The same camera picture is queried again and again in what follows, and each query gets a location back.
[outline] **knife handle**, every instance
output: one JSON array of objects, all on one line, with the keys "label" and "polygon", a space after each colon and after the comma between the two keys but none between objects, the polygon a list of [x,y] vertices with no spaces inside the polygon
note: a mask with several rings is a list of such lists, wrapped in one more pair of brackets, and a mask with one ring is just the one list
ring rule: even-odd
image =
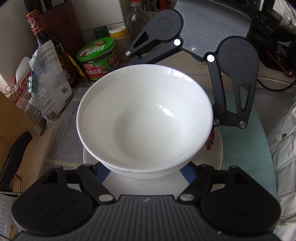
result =
[{"label": "knife handle", "polygon": [[0,191],[12,191],[9,188],[10,181],[14,178],[19,169],[24,152],[32,138],[31,133],[26,131],[13,144],[0,175]]}]

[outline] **black cable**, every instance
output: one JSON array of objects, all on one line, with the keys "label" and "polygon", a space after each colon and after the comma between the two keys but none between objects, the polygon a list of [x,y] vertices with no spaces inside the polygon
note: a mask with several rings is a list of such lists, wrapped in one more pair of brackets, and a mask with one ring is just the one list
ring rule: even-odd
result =
[{"label": "black cable", "polygon": [[285,87],[285,88],[282,88],[282,89],[271,89],[271,88],[268,88],[267,86],[265,86],[264,84],[262,84],[262,82],[259,80],[259,79],[257,79],[257,81],[258,81],[258,83],[264,88],[264,89],[266,89],[266,90],[268,90],[268,91],[272,91],[272,92],[284,92],[284,91],[286,91],[286,90],[289,90],[289,89],[291,89],[295,84],[296,84],[296,79],[291,83],[291,84],[289,84],[287,87]]}]

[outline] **gray cloth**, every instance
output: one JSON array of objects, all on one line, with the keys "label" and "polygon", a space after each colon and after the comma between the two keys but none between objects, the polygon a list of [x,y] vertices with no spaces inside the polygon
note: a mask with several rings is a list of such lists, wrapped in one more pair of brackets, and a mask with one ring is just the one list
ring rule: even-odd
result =
[{"label": "gray cloth", "polygon": [[83,145],[76,129],[76,114],[80,101],[87,90],[88,88],[78,89],[62,113],[39,176],[56,165],[62,165],[65,170],[68,170],[83,164]]}]

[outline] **bowl rim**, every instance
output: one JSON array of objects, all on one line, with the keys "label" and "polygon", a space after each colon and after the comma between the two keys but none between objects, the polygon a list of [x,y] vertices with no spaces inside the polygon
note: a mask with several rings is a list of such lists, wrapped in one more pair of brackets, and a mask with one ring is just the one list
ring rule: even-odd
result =
[{"label": "bowl rim", "polygon": [[[162,66],[162,65],[157,65],[157,64],[141,64],[140,66],[153,66],[153,68],[162,68],[162,69],[170,69],[171,71],[177,71],[178,72],[178,75],[183,75],[187,80],[189,80],[190,82],[192,82],[194,85],[197,85],[198,88],[201,90],[201,93],[202,95],[204,95],[205,97],[205,101],[206,101],[206,105],[209,106],[209,110],[210,110],[210,119],[212,119],[213,121],[213,109],[212,109],[212,104],[210,102],[210,99],[208,97],[208,95],[206,94],[205,90],[194,80],[192,79],[191,77],[189,77],[188,75],[182,73],[181,71],[179,70],[176,70],[176,69],[173,69],[171,67],[167,67],[167,66]],[[131,168],[131,167],[136,167],[135,164],[128,164],[128,163],[124,163],[124,162],[120,162],[120,165],[115,165],[113,163],[110,163],[108,160],[103,160],[101,159],[98,155],[96,155],[93,151],[90,150],[90,148],[88,148],[88,146],[86,145],[85,141],[83,140],[83,137],[81,135],[81,132],[80,132],[80,123],[79,123],[79,119],[81,118],[80,115],[82,113],[82,103],[83,101],[86,99],[86,96],[87,96],[87,93],[95,86],[97,85],[100,81],[106,79],[106,77],[110,77],[110,75],[114,75],[116,74],[116,72],[118,71],[122,71],[123,69],[125,69],[125,71],[127,70],[127,68],[130,69],[130,72],[132,72],[133,68],[138,68],[139,65],[130,65],[130,66],[126,66],[124,68],[120,68],[120,69],[117,69],[113,72],[110,72],[108,73],[107,75],[103,76],[101,79],[99,79],[98,81],[96,81],[88,90],[87,92],[84,94],[84,96],[82,97],[81,101],[80,101],[80,104],[78,106],[78,110],[77,110],[77,115],[76,115],[76,129],[77,129],[77,132],[78,132],[78,136],[79,136],[79,139],[80,141],[82,142],[83,146],[86,148],[86,150],[95,158],[97,159],[99,162],[103,163],[103,164],[106,164],[108,166],[111,166],[113,167],[114,169],[118,169],[120,171],[124,171],[124,172],[133,172],[133,173],[150,173],[150,172],[159,172],[159,171],[164,171],[164,170],[167,170],[167,169],[170,169],[170,168],[173,168],[177,165],[180,165],[181,163],[183,162],[186,162],[188,159],[190,159],[192,156],[194,156],[202,147],[203,145],[205,144],[205,142],[207,141],[208,139],[208,136],[210,135],[210,132],[212,130],[212,124],[210,124],[208,126],[208,130],[207,130],[207,137],[204,138],[203,142],[202,142],[202,145],[200,146],[196,146],[195,148],[192,148],[192,150],[190,152],[188,152],[186,155],[184,155],[183,158],[181,158],[178,162],[175,162],[171,165],[166,165],[165,167],[163,166],[160,166],[160,167],[155,167],[155,168],[151,168],[151,169],[141,169],[141,167],[138,167],[138,168]]]}]

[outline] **bottle label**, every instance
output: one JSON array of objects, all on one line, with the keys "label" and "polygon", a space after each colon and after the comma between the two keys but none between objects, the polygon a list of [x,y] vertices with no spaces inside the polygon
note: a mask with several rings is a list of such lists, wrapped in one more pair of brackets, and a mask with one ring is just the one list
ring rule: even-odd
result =
[{"label": "bottle label", "polygon": [[44,29],[44,25],[40,20],[40,14],[38,10],[30,12],[26,18],[34,35]]},{"label": "bottle label", "polygon": [[61,63],[61,66],[63,68],[63,71],[67,77],[67,80],[69,84],[72,84],[76,78],[76,73],[74,72],[66,53],[64,52],[64,49],[61,44],[57,45],[55,47],[55,50],[57,52],[57,55],[59,57],[59,62]]},{"label": "bottle label", "polygon": [[95,63],[84,64],[84,70],[92,81],[97,81],[111,71],[119,68],[119,60],[117,53],[112,53],[105,59],[102,59]]}]

